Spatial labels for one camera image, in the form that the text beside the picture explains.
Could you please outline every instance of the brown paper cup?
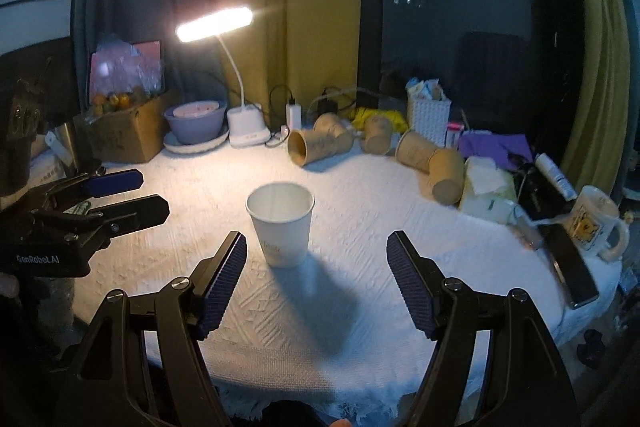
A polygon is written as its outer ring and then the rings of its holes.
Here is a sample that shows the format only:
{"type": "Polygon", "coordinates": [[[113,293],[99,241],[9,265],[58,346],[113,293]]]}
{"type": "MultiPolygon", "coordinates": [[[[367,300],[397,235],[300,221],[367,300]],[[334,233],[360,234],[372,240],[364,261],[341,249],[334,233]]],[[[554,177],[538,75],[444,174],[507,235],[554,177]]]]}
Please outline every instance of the brown paper cup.
{"type": "Polygon", "coordinates": [[[340,117],[332,112],[322,114],[314,125],[314,130],[329,133],[335,138],[336,154],[345,154],[353,147],[353,134],[342,125],[340,117]]]}
{"type": "Polygon", "coordinates": [[[441,204],[455,204],[462,197],[465,162],[455,149],[438,149],[429,159],[431,192],[441,204]]]}
{"type": "Polygon", "coordinates": [[[336,150],[335,138],[323,131],[294,130],[287,139],[289,157],[300,167],[333,156],[336,150]]]}
{"type": "Polygon", "coordinates": [[[396,147],[396,160],[402,165],[429,174],[429,159],[438,150],[431,140],[415,131],[404,133],[396,147]]]}
{"type": "Polygon", "coordinates": [[[369,154],[384,155],[391,149],[391,134],[394,126],[386,116],[374,114],[364,123],[362,150],[369,154]]]}

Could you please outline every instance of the table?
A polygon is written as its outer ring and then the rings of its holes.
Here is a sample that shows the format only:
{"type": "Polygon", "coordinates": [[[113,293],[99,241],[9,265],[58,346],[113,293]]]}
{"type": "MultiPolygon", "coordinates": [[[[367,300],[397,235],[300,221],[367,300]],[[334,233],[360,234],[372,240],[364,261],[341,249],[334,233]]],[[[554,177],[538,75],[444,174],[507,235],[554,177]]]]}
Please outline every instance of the table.
{"type": "MultiPolygon", "coordinates": [[[[95,253],[91,273],[77,280],[74,311],[89,322],[113,288],[157,291],[239,230],[248,242],[246,266],[220,329],[200,344],[231,415],[256,417],[271,400],[300,399],[334,417],[391,423],[399,398],[417,390],[434,347],[415,330],[387,266],[386,238],[394,230],[404,230],[446,277],[477,291],[526,289],[558,344],[607,309],[620,276],[620,263],[589,259],[600,298],[571,311],[543,251],[527,250],[508,227],[428,200],[424,174],[392,157],[364,155],[357,144],[305,169],[290,162],[286,147],[228,144],[199,156],[163,151],[138,168],[140,190],[100,204],[158,193],[171,214],[161,227],[95,253]],[[316,197],[309,255],[289,270],[266,265],[244,207],[255,187],[279,180],[305,185],[316,197]]],[[[147,338],[148,355],[157,359],[158,343],[147,338]]],[[[487,347],[482,332],[466,395],[481,384],[487,347]]]]}

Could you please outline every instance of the purple bowl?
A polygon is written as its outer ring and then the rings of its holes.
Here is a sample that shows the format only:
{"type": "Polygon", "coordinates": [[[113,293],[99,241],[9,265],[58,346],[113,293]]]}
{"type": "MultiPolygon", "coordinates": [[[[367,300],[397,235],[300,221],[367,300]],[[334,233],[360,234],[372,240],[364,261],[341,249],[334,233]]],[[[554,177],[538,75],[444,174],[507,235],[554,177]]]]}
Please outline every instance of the purple bowl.
{"type": "Polygon", "coordinates": [[[196,145],[218,136],[225,111],[226,102],[202,100],[170,107],[164,112],[164,117],[180,143],[196,145]]]}

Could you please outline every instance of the white lamp base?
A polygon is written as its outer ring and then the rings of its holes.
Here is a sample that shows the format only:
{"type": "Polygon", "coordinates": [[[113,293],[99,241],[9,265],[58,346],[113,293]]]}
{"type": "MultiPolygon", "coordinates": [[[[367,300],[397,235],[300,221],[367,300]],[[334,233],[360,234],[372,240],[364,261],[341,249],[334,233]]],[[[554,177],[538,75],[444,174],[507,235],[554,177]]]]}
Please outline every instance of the white lamp base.
{"type": "Polygon", "coordinates": [[[231,147],[242,148],[260,145],[271,138],[262,117],[260,105],[233,107],[226,113],[229,123],[229,143],[231,147]]]}

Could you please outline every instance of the white basket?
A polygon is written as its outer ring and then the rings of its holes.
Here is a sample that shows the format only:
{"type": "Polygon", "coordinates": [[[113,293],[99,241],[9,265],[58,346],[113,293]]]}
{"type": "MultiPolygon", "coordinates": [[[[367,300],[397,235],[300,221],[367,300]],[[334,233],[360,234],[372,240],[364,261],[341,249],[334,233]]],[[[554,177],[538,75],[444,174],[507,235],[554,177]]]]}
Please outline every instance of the white basket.
{"type": "Polygon", "coordinates": [[[449,109],[450,100],[429,100],[410,96],[407,107],[409,127],[437,146],[444,147],[449,109]]]}

